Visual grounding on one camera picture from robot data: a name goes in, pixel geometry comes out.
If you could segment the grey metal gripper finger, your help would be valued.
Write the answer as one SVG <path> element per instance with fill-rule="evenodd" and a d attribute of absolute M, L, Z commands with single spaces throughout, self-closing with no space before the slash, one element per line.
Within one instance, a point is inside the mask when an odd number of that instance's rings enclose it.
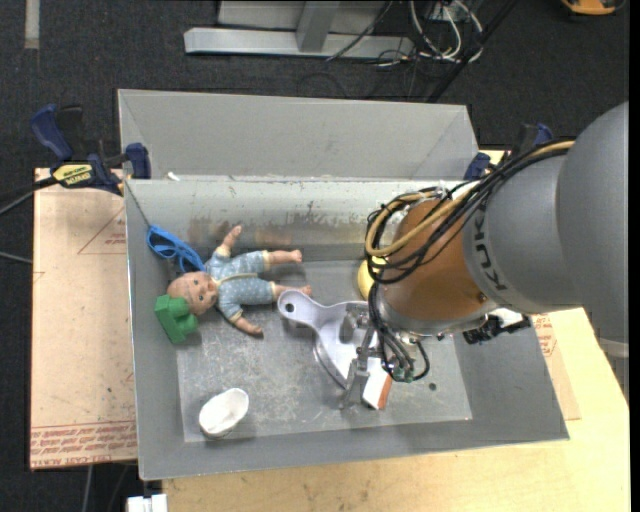
<path fill-rule="evenodd" d="M 360 360 L 353 360 L 350 364 L 347 385 L 341 398 L 341 408 L 346 409 L 362 402 L 362 395 L 369 379 L 367 365 Z"/>

